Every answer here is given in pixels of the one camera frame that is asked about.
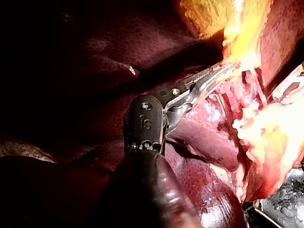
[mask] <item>forceps jaws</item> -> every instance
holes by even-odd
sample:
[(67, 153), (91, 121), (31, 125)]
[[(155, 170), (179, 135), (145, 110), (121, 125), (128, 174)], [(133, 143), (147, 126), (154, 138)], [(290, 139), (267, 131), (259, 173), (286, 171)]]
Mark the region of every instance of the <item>forceps jaws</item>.
[(181, 118), (192, 110), (198, 98), (207, 98), (222, 82), (228, 79), (230, 74), (226, 73), (236, 65), (235, 62), (219, 62), (170, 88), (158, 89), (151, 93), (162, 104), (163, 114), (167, 115), (166, 134), (177, 127)]

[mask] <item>metal jaw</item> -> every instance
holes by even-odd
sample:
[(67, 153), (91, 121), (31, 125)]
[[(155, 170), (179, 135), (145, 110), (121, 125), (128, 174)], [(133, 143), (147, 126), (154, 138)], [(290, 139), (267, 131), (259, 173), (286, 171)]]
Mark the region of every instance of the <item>metal jaw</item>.
[(208, 97), (226, 80), (228, 77), (223, 75), (235, 65), (217, 63), (171, 88), (161, 88), (133, 100), (124, 117), (125, 153), (162, 152), (166, 134), (177, 127), (200, 96)]

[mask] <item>metal instrument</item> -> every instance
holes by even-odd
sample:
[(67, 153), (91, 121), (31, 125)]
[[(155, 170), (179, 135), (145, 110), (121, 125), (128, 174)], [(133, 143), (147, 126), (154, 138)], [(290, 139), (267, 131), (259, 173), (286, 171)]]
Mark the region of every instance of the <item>metal instrument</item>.
[(124, 117), (125, 153), (138, 150), (163, 152), (165, 136), (192, 110), (198, 98), (205, 99), (229, 78), (236, 63), (217, 63), (169, 88), (134, 99)]

